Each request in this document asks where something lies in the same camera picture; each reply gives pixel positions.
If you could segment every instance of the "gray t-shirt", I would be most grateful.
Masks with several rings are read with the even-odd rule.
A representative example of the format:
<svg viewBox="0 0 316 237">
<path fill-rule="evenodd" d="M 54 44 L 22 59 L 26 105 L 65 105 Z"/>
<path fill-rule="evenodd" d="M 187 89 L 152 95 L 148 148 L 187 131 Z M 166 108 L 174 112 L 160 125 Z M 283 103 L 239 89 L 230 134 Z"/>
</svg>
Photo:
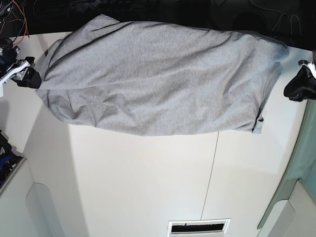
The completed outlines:
<svg viewBox="0 0 316 237">
<path fill-rule="evenodd" d="M 249 34 L 100 15 L 51 48 L 37 94 L 72 124 L 143 136 L 258 133 L 287 55 Z"/>
</svg>

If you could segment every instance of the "robotic arm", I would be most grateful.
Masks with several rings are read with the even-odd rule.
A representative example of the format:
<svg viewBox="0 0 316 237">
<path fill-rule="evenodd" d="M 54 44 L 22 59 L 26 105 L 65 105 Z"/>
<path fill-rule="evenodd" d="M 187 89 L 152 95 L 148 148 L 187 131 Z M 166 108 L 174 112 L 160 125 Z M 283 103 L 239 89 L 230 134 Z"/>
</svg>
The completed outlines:
<svg viewBox="0 0 316 237">
<path fill-rule="evenodd" d="M 40 75 L 34 66 L 34 57 L 17 60 L 20 52 L 18 46 L 13 47 L 12 40 L 0 39 L 0 97 L 3 96 L 3 84 L 12 80 L 20 87 L 39 89 Z"/>
</svg>

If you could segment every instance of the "gray fabric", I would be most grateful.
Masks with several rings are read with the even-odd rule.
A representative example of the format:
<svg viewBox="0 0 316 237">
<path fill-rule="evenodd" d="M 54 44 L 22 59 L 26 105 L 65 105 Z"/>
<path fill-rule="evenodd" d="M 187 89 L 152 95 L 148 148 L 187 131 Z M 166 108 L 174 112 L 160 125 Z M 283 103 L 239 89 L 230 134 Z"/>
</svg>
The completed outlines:
<svg viewBox="0 0 316 237">
<path fill-rule="evenodd" d="M 100 15 L 51 48 L 37 94 L 72 124 L 145 136 L 258 133 L 287 55 L 249 34 Z"/>
</svg>

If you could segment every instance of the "air vent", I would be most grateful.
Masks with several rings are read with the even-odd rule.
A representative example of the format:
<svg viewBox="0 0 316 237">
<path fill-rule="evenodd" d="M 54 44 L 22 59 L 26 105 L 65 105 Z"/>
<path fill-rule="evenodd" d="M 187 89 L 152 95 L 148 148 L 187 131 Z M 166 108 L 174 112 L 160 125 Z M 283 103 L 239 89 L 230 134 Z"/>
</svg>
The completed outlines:
<svg viewBox="0 0 316 237">
<path fill-rule="evenodd" d="M 167 237 L 224 234 L 230 219 L 210 221 L 170 221 Z"/>
</svg>

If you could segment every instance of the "red wire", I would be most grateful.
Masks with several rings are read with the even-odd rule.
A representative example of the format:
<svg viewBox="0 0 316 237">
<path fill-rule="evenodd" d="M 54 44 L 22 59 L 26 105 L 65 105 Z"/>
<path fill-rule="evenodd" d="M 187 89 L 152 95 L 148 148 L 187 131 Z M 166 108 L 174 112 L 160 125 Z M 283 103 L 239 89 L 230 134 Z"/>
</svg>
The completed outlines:
<svg viewBox="0 0 316 237">
<path fill-rule="evenodd" d="M 19 5 L 18 5 L 15 1 L 14 1 L 13 3 L 14 3 L 14 4 L 16 5 L 16 7 L 19 9 L 19 11 L 21 12 L 21 14 L 24 16 L 24 21 L 25 21 L 25 24 L 24 24 L 24 26 L 25 26 L 24 35 L 22 36 L 22 38 L 20 39 L 19 42 L 13 44 L 13 45 L 17 45 L 17 44 L 19 44 L 20 42 L 22 42 L 22 40 L 24 39 L 24 37 L 25 37 L 25 35 L 26 35 L 26 31 L 27 31 L 28 26 L 27 26 L 27 21 L 26 21 L 25 15 L 23 14 L 23 11 L 21 10 L 21 8 L 19 7 Z"/>
</svg>

